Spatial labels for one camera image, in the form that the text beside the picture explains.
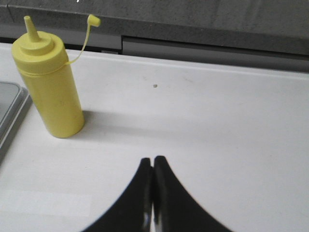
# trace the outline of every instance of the bottle nozzle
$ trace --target bottle nozzle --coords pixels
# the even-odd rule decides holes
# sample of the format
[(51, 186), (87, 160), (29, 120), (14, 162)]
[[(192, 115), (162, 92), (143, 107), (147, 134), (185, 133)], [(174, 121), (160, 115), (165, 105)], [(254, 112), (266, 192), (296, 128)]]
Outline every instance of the bottle nozzle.
[(39, 37), (39, 35), (37, 33), (37, 30), (36, 30), (35, 26), (33, 25), (31, 17), (30, 16), (25, 16), (24, 17), (24, 21), (25, 21), (25, 24), (26, 24), (29, 40), (31, 42), (38, 42), (38, 41), (40, 41), (41, 39), (40, 39), (40, 37)]

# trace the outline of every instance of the white countertop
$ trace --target white countertop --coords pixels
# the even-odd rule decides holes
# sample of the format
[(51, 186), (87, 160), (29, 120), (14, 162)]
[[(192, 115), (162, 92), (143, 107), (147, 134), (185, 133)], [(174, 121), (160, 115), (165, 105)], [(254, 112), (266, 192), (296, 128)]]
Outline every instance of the white countertop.
[[(10, 48), (0, 80), (23, 85)], [(72, 69), (85, 127), (54, 138), (31, 106), (0, 166), (0, 231), (80, 231), (157, 155), (231, 230), (309, 231), (308, 74), (92, 52)]]

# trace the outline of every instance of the yellow squeeze bottle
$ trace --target yellow squeeze bottle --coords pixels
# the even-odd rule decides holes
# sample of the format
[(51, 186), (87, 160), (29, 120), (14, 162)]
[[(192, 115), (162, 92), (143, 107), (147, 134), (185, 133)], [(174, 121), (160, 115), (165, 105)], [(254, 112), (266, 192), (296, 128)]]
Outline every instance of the yellow squeeze bottle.
[(27, 33), (12, 46), (12, 55), (32, 100), (48, 131), (55, 137), (67, 138), (84, 126), (70, 64), (83, 52), (90, 27), (100, 19), (90, 15), (86, 39), (79, 56), (69, 61), (62, 40), (56, 35), (36, 31), (30, 16), (24, 17)]

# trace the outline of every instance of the bottle cap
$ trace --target bottle cap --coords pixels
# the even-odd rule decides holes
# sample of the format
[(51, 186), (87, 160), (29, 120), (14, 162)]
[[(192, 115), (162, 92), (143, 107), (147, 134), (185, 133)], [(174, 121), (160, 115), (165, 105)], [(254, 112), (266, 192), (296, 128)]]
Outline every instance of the bottle cap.
[(12, 46), (12, 55), (19, 70), (31, 74), (51, 73), (68, 61), (62, 40), (56, 35), (37, 31), (30, 16), (24, 21), (27, 33)]

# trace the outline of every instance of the nozzle cap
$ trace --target nozzle cap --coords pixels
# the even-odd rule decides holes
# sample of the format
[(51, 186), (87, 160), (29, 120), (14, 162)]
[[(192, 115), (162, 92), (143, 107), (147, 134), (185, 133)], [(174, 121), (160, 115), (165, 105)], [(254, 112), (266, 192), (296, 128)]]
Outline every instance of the nozzle cap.
[(87, 23), (91, 26), (98, 27), (101, 24), (101, 19), (95, 17), (93, 14), (88, 16)]

